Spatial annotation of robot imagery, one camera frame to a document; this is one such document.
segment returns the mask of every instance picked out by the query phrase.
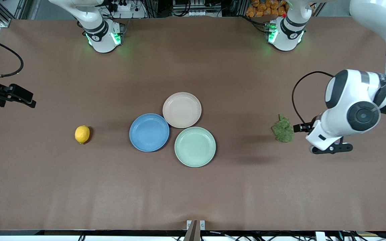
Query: yellow lemon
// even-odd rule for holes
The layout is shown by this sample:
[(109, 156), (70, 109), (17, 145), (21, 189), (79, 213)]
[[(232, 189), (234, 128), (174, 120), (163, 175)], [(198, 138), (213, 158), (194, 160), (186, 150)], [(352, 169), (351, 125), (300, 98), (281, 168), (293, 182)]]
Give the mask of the yellow lemon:
[(89, 136), (90, 129), (87, 126), (80, 126), (75, 130), (75, 140), (77, 140), (77, 142), (80, 144), (83, 144), (89, 140)]

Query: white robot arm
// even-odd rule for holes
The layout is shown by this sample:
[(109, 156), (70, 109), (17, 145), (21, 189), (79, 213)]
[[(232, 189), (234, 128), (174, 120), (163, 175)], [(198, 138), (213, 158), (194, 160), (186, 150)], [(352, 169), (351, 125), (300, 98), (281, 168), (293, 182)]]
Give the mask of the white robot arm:
[(89, 44), (99, 53), (107, 53), (121, 44), (124, 28), (120, 23), (103, 19), (96, 5), (103, 0), (49, 0), (71, 13), (86, 31)]
[[(350, 12), (386, 43), (386, 0), (352, 0)], [(325, 101), (328, 110), (306, 126), (294, 126), (297, 132), (309, 132), (306, 139), (316, 154), (333, 154), (340, 147), (335, 141), (365, 133), (378, 124), (381, 113), (386, 114), (386, 70), (385, 74), (342, 70), (329, 81)]]
[(323, 3), (331, 0), (291, 0), (287, 1), (290, 9), (285, 17), (277, 17), (266, 26), (271, 34), (267, 41), (282, 51), (293, 50), (302, 41), (305, 26), (312, 16), (309, 3)]

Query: brown table surface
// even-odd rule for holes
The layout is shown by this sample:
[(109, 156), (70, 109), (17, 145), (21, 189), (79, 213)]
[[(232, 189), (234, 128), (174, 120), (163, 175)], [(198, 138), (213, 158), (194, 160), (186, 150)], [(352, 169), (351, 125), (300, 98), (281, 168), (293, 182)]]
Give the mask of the brown table surface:
[[(241, 18), (132, 20), (124, 45), (95, 52), (75, 21), (14, 20), (0, 41), (25, 61), (0, 79), (34, 93), (35, 109), (0, 108), (0, 229), (386, 230), (386, 116), (345, 140), (350, 153), (313, 155), (304, 133), (274, 140), (282, 113), (300, 121), (291, 91), (304, 74), (383, 72), (385, 45), (351, 18), (312, 18), (291, 52), (266, 44)], [(0, 48), (0, 73), (18, 67)], [(305, 79), (303, 117), (324, 111), (324, 75)], [(162, 114), (165, 99), (196, 95), (198, 127), (217, 142), (205, 167), (182, 165), (167, 145), (145, 153), (129, 141), (133, 120)], [(93, 127), (79, 145), (74, 131)]]

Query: beige plate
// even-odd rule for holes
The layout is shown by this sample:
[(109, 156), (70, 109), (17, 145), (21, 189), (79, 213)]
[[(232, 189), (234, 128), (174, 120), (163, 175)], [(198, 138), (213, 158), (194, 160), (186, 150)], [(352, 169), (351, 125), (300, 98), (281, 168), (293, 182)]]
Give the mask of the beige plate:
[(179, 92), (167, 98), (163, 113), (169, 125), (175, 128), (188, 128), (199, 120), (202, 107), (196, 96)]

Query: green plate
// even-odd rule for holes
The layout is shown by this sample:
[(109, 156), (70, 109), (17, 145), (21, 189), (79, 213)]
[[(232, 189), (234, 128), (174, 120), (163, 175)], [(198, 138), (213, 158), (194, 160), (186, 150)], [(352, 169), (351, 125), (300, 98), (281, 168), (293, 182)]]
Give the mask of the green plate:
[(175, 154), (186, 166), (205, 166), (213, 159), (215, 150), (215, 139), (204, 128), (187, 128), (175, 140)]

